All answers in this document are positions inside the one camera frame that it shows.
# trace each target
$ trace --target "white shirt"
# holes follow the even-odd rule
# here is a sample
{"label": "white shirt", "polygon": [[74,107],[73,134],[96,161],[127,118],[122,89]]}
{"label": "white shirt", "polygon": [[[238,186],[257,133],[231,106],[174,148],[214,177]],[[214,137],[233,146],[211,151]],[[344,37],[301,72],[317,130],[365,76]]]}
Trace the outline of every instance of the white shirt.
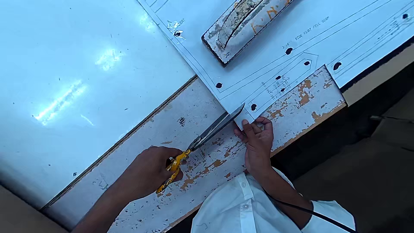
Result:
{"label": "white shirt", "polygon": [[[274,170],[292,187],[279,170]],[[354,217],[336,201],[312,201],[313,211],[355,229]],[[312,216],[300,230],[276,208],[252,175],[244,173],[214,190],[193,219],[192,233],[343,233],[343,229]]]}

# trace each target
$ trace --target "wooden table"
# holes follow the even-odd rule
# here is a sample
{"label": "wooden table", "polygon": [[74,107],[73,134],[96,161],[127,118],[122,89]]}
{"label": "wooden table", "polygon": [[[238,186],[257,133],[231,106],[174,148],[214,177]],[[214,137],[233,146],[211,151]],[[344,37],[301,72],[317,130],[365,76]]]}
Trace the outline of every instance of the wooden table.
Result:
{"label": "wooden table", "polygon": [[[272,155],[345,106],[334,80],[321,67],[262,114],[273,122]],[[137,154],[150,146],[185,150],[223,112],[202,81],[193,77],[42,211],[72,229]],[[159,195],[131,202],[109,232],[165,232],[198,209],[219,185],[243,172],[245,145],[233,128],[226,126],[191,153],[181,167],[181,181]]]}

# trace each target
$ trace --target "scissor blade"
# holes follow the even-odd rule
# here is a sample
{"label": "scissor blade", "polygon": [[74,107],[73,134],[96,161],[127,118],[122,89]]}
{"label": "scissor blade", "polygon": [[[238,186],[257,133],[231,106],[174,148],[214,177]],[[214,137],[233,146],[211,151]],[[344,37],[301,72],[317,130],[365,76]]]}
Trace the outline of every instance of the scissor blade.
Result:
{"label": "scissor blade", "polygon": [[194,145],[192,148],[192,151],[197,150],[199,147],[204,145],[208,140],[210,140],[214,135],[216,135],[220,130],[222,130],[226,125],[228,125],[230,122],[232,122],[243,110],[244,103],[236,109],[231,114],[228,114],[227,112],[223,113],[216,121],[211,124],[210,127],[204,131],[200,137],[201,140],[198,144]]}

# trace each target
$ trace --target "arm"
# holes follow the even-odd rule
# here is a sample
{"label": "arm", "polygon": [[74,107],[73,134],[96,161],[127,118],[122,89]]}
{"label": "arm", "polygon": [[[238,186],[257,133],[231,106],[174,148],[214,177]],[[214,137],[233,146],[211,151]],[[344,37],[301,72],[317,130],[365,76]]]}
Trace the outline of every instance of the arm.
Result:
{"label": "arm", "polygon": [[[264,124],[265,129],[262,131],[256,123]],[[234,133],[247,145],[245,154],[247,171],[272,198],[312,210],[312,203],[303,198],[270,165],[270,150],[273,145],[272,122],[267,118],[259,117],[252,124],[249,124],[247,120],[243,120],[242,124],[246,135],[238,129],[235,129]],[[279,203],[276,205],[300,229],[305,227],[312,216]]]}
{"label": "arm", "polygon": [[[153,193],[173,172],[165,170],[170,157],[181,150],[152,146],[139,154],[94,204],[72,233],[105,233],[131,201]],[[183,178],[180,171],[177,180]]]}

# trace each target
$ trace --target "glossy white tabletop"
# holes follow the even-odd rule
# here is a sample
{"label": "glossy white tabletop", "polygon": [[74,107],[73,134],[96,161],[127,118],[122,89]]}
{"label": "glossy white tabletop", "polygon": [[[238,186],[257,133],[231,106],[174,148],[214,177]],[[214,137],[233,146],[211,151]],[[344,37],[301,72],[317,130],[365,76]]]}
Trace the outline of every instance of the glossy white tabletop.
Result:
{"label": "glossy white tabletop", "polygon": [[135,0],[0,7],[0,182],[42,207],[194,72]]}

